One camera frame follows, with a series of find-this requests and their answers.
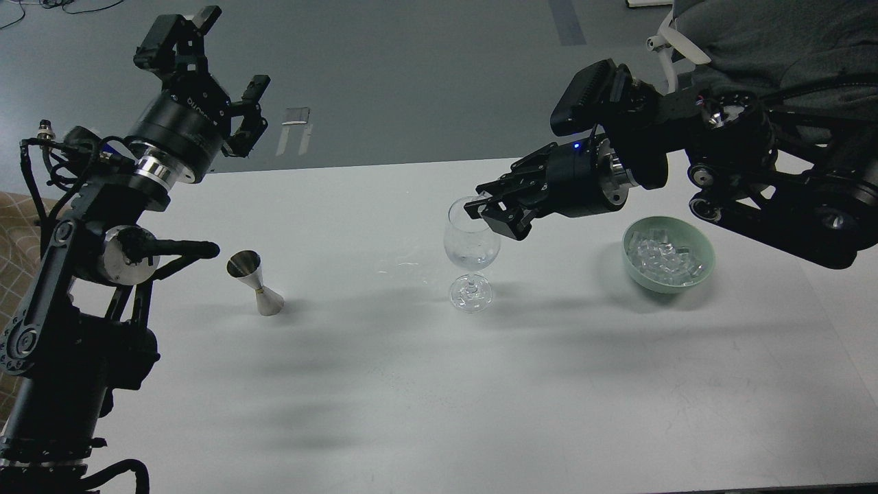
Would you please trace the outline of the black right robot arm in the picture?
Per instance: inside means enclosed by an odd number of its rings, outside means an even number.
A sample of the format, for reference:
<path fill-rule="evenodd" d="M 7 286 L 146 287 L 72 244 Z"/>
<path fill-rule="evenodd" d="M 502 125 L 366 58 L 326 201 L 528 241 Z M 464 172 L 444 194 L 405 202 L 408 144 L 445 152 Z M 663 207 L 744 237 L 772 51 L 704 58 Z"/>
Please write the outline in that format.
<path fill-rule="evenodd" d="M 790 98 L 876 85 L 841 75 L 759 96 L 708 82 L 661 95 L 611 59 L 581 69 L 551 115 L 557 137 L 495 181 L 467 215 L 521 241 L 531 222 L 620 210 L 628 189 L 667 184 L 667 155 L 684 150 L 698 191 L 694 216 L 816 265 L 845 269 L 877 237 L 876 119 L 790 106 Z"/>

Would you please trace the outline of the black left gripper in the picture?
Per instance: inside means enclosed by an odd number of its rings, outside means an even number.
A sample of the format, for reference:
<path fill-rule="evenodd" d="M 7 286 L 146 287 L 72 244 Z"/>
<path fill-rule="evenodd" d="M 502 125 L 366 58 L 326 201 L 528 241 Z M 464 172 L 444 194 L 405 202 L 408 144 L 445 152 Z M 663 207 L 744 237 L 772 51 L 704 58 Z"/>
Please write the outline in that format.
<path fill-rule="evenodd" d="M 246 158 L 268 129 L 260 101 L 272 81 L 269 75 L 254 75 L 241 100 L 230 104 L 228 93 L 208 74 L 204 38 L 222 13 L 208 5 L 190 19 L 157 16 L 134 53 L 135 66 L 163 85 L 128 135 L 135 172 L 157 184 L 200 183 L 223 143 L 225 157 Z M 226 116 L 229 123 L 241 122 L 225 140 Z"/>

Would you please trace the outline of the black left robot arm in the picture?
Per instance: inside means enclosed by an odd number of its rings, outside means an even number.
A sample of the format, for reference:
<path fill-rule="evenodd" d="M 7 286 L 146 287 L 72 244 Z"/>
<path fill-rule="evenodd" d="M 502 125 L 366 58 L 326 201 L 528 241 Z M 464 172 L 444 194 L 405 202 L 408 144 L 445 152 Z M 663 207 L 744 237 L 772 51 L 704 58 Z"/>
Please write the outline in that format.
<path fill-rule="evenodd" d="M 40 265 L 2 331 L 2 372 L 21 379 L 2 432 L 3 493 L 97 493 L 126 472 L 135 492 L 150 491 L 140 460 L 93 474 L 86 460 L 106 446 L 96 425 L 113 392 L 138 390 L 159 360 L 148 327 L 154 282 L 220 252 L 159 239 L 138 219 L 163 212 L 173 185 L 201 182 L 218 154 L 248 156 L 268 127 L 269 76 L 255 75 L 235 101 L 209 73 L 204 39 L 221 15 L 210 5 L 156 18 L 134 64 L 162 90 L 126 137 L 78 126 L 58 141 L 41 121 L 20 141 Z"/>

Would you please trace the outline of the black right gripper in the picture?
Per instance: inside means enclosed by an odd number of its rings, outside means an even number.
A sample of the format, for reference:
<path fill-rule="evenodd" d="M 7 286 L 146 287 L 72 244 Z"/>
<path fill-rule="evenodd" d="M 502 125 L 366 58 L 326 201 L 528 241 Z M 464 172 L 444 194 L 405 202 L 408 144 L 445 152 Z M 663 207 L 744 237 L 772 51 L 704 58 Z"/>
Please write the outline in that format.
<path fill-rule="evenodd" d="M 628 172 L 609 140 L 549 143 L 514 161 L 501 177 L 475 187 L 464 204 L 473 220 L 496 234 L 523 241 L 536 217 L 604 215 L 628 199 Z M 508 195 L 508 206 L 501 199 Z"/>

